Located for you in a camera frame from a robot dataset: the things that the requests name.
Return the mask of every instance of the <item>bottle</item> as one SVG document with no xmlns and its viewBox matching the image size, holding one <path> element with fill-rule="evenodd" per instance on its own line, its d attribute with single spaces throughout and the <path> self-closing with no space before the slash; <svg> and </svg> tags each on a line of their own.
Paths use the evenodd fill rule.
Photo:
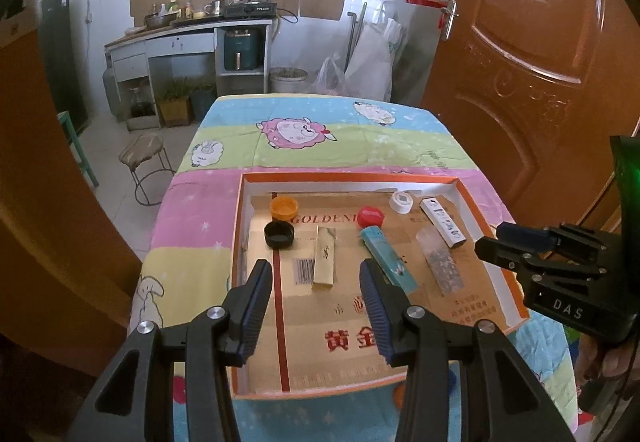
<svg viewBox="0 0 640 442">
<path fill-rule="evenodd" d="M 191 0 L 187 0 L 187 7 L 184 10 L 185 18 L 193 18 L 193 6 L 191 5 Z"/>
</svg>

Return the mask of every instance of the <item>dark red stripe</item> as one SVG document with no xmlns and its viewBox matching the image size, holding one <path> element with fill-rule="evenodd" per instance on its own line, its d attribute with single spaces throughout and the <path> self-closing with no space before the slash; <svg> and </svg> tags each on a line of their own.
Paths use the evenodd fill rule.
<svg viewBox="0 0 640 442">
<path fill-rule="evenodd" d="M 273 250 L 273 295 L 276 307 L 276 339 L 278 342 L 278 362 L 280 364 L 280 386 L 283 392 L 290 392 L 289 367 L 287 366 L 287 343 L 284 339 L 284 312 L 282 308 L 282 281 L 280 279 L 280 251 Z"/>
</svg>

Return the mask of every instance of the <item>green air fryer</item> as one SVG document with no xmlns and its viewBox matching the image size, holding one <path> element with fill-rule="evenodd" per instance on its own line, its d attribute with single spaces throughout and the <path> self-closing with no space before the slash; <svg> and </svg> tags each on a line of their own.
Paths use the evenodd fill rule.
<svg viewBox="0 0 640 442">
<path fill-rule="evenodd" d="M 258 29 L 232 29 L 225 33 L 225 70 L 258 68 Z"/>
</svg>

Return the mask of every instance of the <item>silver screw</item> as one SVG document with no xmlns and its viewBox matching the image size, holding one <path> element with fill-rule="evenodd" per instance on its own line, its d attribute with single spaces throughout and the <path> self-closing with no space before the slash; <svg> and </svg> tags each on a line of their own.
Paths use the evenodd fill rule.
<svg viewBox="0 0 640 442">
<path fill-rule="evenodd" d="M 421 317 L 424 317 L 425 311 L 422 307 L 411 305 L 411 307 L 406 310 L 406 314 L 412 319 L 420 319 Z"/>
<path fill-rule="evenodd" d="M 136 327 L 136 330 L 141 334 L 148 334 L 149 332 L 151 332 L 151 330 L 154 329 L 154 326 L 155 325 L 153 321 L 143 321 Z"/>
<path fill-rule="evenodd" d="M 222 307 L 211 307 L 207 310 L 207 316 L 209 316 L 210 319 L 220 319 L 225 314 L 226 311 Z"/>
<path fill-rule="evenodd" d="M 488 319 L 482 319 L 478 322 L 478 328 L 485 334 L 493 334 L 495 332 L 495 324 Z"/>
</svg>

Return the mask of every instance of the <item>white bucket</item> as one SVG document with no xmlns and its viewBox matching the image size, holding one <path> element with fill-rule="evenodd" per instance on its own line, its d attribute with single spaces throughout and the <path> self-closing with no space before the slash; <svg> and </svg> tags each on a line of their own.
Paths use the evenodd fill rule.
<svg viewBox="0 0 640 442">
<path fill-rule="evenodd" d="M 272 94 L 304 94 L 306 70 L 295 67 L 275 67 L 269 73 Z"/>
</svg>

